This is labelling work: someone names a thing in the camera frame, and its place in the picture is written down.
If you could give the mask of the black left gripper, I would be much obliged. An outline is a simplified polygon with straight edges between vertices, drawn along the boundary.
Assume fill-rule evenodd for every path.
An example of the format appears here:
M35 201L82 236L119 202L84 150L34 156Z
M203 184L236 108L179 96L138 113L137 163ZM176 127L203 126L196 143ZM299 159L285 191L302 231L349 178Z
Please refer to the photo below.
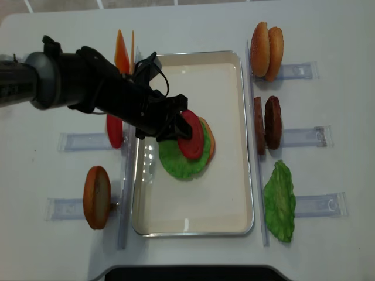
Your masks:
M157 141L176 138L191 139L192 127L181 112L188 109L188 98L155 98L147 95L130 109L128 123L138 129L138 137L154 137Z

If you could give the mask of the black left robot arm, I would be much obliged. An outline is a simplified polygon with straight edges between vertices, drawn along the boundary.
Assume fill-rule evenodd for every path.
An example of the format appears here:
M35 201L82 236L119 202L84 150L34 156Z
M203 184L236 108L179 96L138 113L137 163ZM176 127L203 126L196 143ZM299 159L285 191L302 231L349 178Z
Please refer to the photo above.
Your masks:
M140 139L192 137L193 129L182 116L188 99L149 85L162 74L156 53L139 61L134 74L121 74L94 48L65 53L48 36L43 44L41 52L31 53L23 62L15 56L1 60L2 106L29 102L40 110L66 106L85 114L99 109L134 126Z

